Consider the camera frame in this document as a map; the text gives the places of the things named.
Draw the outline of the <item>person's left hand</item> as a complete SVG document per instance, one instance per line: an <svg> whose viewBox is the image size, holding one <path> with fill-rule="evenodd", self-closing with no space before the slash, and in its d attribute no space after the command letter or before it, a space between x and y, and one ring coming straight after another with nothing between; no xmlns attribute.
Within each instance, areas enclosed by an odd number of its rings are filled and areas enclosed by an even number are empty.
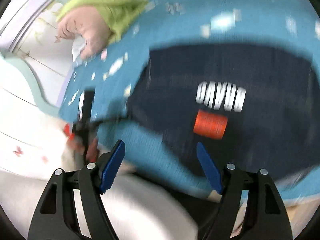
<svg viewBox="0 0 320 240"><path fill-rule="evenodd" d="M72 132L71 125L65 124L63 132L67 137L66 146L84 158L85 163L96 162L99 157L98 139L88 139L86 132Z"/></svg>

